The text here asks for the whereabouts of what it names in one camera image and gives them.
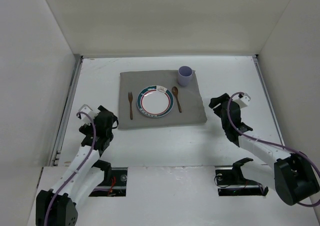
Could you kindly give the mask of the grey cloth placemat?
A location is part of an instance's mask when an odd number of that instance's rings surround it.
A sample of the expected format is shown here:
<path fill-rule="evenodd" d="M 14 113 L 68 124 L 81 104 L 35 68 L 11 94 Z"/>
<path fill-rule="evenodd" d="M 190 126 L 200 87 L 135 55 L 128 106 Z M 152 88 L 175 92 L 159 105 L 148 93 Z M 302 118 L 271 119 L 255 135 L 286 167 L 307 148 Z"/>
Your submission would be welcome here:
<path fill-rule="evenodd" d="M 149 118 L 139 112 L 137 96 L 146 87 L 159 85 L 167 88 L 172 93 L 172 88 L 178 88 L 178 99 L 182 109 L 179 113 L 177 102 L 170 113 L 161 118 Z M 199 125 L 207 121 L 203 100 L 199 92 L 197 77 L 193 73 L 192 81 L 186 87 L 178 84 L 178 71 L 154 70 L 132 71 L 120 73 L 120 89 L 118 104 L 119 129 L 131 130 L 154 127 Z M 133 120 L 130 119 L 130 103 L 128 93 L 132 92 Z"/>

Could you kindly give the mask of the brown wooden fork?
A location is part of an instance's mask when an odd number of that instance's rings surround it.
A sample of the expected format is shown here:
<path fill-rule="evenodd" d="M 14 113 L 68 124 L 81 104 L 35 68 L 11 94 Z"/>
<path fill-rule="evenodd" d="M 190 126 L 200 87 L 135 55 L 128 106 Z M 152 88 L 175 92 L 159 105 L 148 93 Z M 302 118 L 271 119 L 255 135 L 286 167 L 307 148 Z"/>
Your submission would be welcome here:
<path fill-rule="evenodd" d="M 132 101 L 133 101 L 133 94 L 132 92 L 128 93 L 128 100 L 129 100 L 129 113 L 130 113 L 130 119 L 133 120 L 133 108 L 132 108 Z"/>

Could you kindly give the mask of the lilac plastic cup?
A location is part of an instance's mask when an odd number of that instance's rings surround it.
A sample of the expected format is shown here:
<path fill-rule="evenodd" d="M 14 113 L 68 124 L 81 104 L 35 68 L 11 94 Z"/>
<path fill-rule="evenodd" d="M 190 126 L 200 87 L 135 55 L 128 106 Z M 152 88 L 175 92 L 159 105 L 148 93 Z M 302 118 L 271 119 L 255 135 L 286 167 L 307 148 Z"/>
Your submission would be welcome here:
<path fill-rule="evenodd" d="M 189 66 L 181 66 L 178 69 L 178 83 L 180 86 L 187 86 L 192 81 L 193 70 Z"/>

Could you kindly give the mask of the brown wooden spoon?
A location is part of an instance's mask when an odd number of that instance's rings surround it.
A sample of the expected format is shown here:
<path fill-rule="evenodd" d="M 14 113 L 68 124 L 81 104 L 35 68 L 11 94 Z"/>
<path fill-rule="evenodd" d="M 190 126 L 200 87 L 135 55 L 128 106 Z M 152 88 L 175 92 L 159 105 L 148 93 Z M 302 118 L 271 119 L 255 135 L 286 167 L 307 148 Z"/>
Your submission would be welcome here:
<path fill-rule="evenodd" d="M 180 102 L 179 102 L 179 90 L 178 90 L 178 88 L 176 87 L 176 86 L 174 86 L 172 89 L 171 89 L 171 91 L 172 91 L 172 94 L 173 94 L 173 96 L 175 97 L 175 99 L 176 99 L 176 103 L 177 103 L 177 107 L 178 107 L 178 111 L 179 111 L 179 113 L 182 113 L 182 108 L 181 108 L 181 105 L 180 105 Z"/>

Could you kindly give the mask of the white plate green rim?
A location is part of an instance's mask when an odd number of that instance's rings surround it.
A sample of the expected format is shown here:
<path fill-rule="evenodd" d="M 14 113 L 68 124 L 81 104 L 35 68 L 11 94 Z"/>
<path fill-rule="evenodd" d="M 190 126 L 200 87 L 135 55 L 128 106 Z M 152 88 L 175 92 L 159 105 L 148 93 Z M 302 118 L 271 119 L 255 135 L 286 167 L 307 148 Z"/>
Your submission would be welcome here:
<path fill-rule="evenodd" d="M 140 113 L 149 118 L 161 118 L 174 106 L 173 94 L 159 85 L 144 88 L 137 96 L 136 105 Z"/>

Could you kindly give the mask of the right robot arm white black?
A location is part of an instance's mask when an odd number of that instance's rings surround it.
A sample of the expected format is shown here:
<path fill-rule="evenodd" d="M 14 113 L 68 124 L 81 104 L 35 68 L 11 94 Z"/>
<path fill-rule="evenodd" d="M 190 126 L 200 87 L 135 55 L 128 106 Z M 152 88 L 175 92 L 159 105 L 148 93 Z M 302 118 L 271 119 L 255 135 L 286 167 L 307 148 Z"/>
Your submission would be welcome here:
<path fill-rule="evenodd" d="M 217 170 L 216 184 L 222 188 L 255 183 L 264 196 L 272 188 L 285 204 L 302 205 L 304 199 L 319 193 L 320 171 L 304 153 L 254 136 L 253 129 L 241 118 L 241 109 L 250 100 L 243 92 L 225 93 L 212 98 L 208 106 L 221 119 L 227 139 L 264 165 L 255 167 L 253 159 L 243 158 L 234 162 L 230 170 Z"/>

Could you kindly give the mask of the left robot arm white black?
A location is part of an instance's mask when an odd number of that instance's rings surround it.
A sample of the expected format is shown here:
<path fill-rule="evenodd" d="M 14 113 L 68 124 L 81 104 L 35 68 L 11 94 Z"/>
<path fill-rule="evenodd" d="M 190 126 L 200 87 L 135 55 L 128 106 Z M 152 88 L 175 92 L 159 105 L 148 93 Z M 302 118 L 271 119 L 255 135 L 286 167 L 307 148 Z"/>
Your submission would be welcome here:
<path fill-rule="evenodd" d="M 83 105 L 76 114 L 83 121 L 79 131 L 84 135 L 79 150 L 61 178 L 47 191 L 41 190 L 35 200 L 37 226 L 74 226 L 78 210 L 93 190 L 111 175 L 110 163 L 101 160 L 118 127 L 117 116 L 99 106 L 93 111 Z"/>

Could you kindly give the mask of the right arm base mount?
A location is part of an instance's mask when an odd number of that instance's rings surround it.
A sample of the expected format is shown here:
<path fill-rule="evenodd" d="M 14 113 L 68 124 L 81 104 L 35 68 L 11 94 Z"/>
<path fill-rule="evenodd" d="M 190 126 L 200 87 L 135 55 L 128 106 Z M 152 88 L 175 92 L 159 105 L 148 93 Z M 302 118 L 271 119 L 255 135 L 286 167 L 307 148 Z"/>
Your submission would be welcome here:
<path fill-rule="evenodd" d="M 246 179 L 243 176 L 242 166 L 252 162 L 251 158 L 243 158 L 228 167 L 218 167 L 215 169 L 214 183 L 220 197 L 237 196 L 262 196 L 265 197 L 269 188 L 261 183 Z"/>

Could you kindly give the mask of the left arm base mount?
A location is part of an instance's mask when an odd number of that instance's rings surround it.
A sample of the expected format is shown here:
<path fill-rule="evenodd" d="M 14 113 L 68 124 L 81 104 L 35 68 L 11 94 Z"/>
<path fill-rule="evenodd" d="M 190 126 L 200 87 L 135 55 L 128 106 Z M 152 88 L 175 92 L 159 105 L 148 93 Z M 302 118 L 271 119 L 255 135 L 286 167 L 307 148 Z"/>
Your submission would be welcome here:
<path fill-rule="evenodd" d="M 114 168 L 111 163 L 98 160 L 93 165 L 104 172 L 103 181 L 90 197 L 125 197 L 127 193 L 128 168 Z"/>

